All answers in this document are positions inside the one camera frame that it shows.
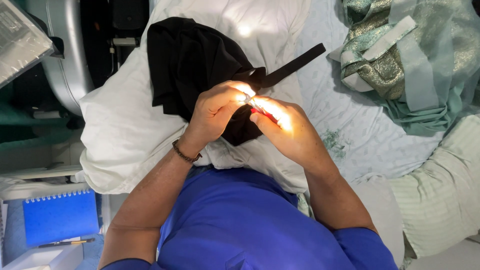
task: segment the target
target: blue notebook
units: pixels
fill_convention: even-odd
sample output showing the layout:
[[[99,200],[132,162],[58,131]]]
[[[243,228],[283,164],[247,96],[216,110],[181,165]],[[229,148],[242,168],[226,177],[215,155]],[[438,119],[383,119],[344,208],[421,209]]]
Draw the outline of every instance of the blue notebook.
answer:
[[[23,202],[28,246],[98,233],[95,192],[85,189]]]

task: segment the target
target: shirt sleeve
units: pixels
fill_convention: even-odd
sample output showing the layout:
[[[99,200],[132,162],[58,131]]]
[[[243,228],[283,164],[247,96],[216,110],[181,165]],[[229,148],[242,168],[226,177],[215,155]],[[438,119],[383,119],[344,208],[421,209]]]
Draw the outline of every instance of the shirt sleeve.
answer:
[[[101,270],[162,270],[160,266],[157,263],[154,263],[153,265],[147,262],[146,260],[142,259],[135,259],[135,258],[129,258],[129,259],[122,259],[118,261],[114,261],[110,264],[107,264],[104,268]]]
[[[398,270],[392,253],[374,231],[348,228],[333,234],[357,270]]]

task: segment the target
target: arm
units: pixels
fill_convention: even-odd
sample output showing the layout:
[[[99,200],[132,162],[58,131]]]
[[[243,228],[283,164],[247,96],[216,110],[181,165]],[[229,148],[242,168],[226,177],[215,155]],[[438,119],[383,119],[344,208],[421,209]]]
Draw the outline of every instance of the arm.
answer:
[[[368,211],[340,175],[302,108],[265,97],[253,100],[278,123],[260,113],[252,114],[250,120],[283,155],[304,168],[315,218],[330,230],[362,227],[376,232]]]
[[[220,137],[245,95],[237,88],[244,83],[228,81],[203,92],[197,99],[189,126],[177,146],[182,154],[195,158]],[[192,164],[170,150],[139,182],[123,202],[110,224],[98,268],[124,259],[155,261],[160,227],[167,219]]]

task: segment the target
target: blue shirt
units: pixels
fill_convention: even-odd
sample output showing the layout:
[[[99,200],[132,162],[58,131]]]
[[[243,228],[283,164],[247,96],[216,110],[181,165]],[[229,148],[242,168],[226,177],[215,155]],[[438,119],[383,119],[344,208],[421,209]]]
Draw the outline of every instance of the blue shirt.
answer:
[[[247,169],[187,179],[161,228],[150,265],[124,259],[104,270],[397,270],[373,231],[331,232],[297,210],[295,194]]]

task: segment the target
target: person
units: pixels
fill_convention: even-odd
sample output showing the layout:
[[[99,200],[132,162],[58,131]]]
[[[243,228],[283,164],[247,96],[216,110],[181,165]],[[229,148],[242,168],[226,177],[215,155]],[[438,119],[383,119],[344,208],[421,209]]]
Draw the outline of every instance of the person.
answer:
[[[296,104],[254,97],[278,122],[260,113],[250,120],[280,153],[304,168],[316,220],[297,210],[295,194],[253,170],[203,168],[186,180],[191,159],[218,139],[245,105],[239,90],[245,88],[227,81],[200,94],[177,150],[172,148],[139,182],[112,220],[98,269],[398,269],[364,205]]]

